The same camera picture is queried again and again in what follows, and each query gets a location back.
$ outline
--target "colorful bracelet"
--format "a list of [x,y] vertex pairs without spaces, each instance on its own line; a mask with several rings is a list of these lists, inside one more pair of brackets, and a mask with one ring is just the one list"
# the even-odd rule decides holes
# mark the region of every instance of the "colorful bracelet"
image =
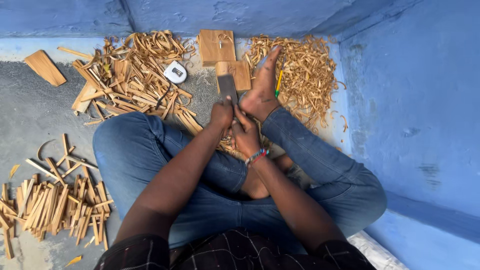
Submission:
[[254,164],[261,157],[268,155],[269,152],[270,151],[265,150],[264,148],[260,149],[260,151],[256,152],[251,157],[247,158],[247,160],[245,160],[245,165],[248,167],[249,165]]

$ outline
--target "hand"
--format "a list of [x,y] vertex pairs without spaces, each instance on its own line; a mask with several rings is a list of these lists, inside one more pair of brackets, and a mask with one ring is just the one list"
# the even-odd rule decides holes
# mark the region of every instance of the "hand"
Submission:
[[257,125],[240,111],[238,105],[234,107],[235,116],[240,121],[232,122],[232,145],[238,148],[246,158],[260,151]]
[[231,96],[227,96],[225,102],[218,101],[213,105],[209,124],[221,129],[222,137],[227,136],[227,131],[232,124],[232,119],[233,108]]

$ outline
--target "concrete floor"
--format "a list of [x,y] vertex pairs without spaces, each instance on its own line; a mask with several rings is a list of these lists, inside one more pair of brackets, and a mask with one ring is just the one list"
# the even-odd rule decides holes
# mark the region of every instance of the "concrete floor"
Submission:
[[[55,139],[44,147],[42,156],[58,160],[63,155],[61,140],[63,133],[68,134],[70,144],[76,146],[75,155],[95,164],[91,142],[96,125],[83,125],[91,121],[89,116],[86,114],[75,116],[71,110],[71,105],[85,80],[70,65],[76,57],[59,52],[56,47],[66,46],[89,52],[92,51],[92,45],[101,44],[101,41],[102,39],[91,38],[0,39],[0,172],[4,175],[2,183],[9,184],[10,197],[14,197],[13,188],[19,186],[24,179],[31,178],[33,173],[38,173],[37,169],[24,160],[36,159],[40,145]],[[240,41],[237,49],[242,51],[243,46],[244,42]],[[67,79],[66,83],[53,87],[24,62],[20,62],[38,49],[45,50],[57,63],[59,70]],[[332,46],[331,52],[338,63],[336,77],[343,81],[338,46]],[[194,66],[188,68],[188,79],[180,87],[193,94],[188,108],[197,113],[196,120],[199,124],[205,125],[209,121],[212,104],[220,99],[216,90],[215,71],[201,68],[198,56],[192,57],[191,61]],[[337,110],[347,116],[345,91],[335,93],[333,99],[337,103],[332,103],[331,110]],[[328,128],[319,129],[320,136],[349,154],[349,133],[343,133],[343,120],[339,117],[340,114],[335,120],[329,119]],[[21,166],[14,177],[8,180],[7,174],[14,164]],[[101,179],[99,173],[94,171],[91,173],[95,180]],[[72,173],[66,181],[72,183],[74,175],[75,173]],[[44,175],[41,175],[41,180],[46,180]],[[109,243],[113,242],[119,227],[120,220],[113,209],[107,221]],[[83,248],[93,236],[92,230],[89,230],[78,246],[75,246],[75,240],[69,238],[66,231],[60,232],[55,237],[47,234],[45,240],[40,243],[29,233],[18,232],[20,230],[17,230],[17,237],[12,240],[14,259],[6,259],[3,243],[0,242],[0,269],[60,269],[79,255],[83,255],[83,259],[69,266],[69,269],[92,269],[104,252],[102,245],[92,244]]]

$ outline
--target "wristband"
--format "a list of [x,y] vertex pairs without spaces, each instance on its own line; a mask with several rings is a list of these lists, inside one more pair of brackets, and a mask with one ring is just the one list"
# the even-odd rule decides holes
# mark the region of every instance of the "wristband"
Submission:
[[264,148],[260,149],[260,151],[253,154],[251,157],[245,160],[245,165],[250,166],[254,164],[259,158],[266,156],[270,151],[265,150]]

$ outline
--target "plaid shirt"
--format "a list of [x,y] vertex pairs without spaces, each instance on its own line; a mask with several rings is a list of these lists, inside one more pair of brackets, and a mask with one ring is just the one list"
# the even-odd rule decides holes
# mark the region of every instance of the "plaid shirt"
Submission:
[[202,269],[345,269],[375,268],[354,246],[327,241],[312,255],[286,254],[272,241],[243,228],[194,241],[180,249],[152,234],[136,235],[115,244],[95,270],[202,270]]

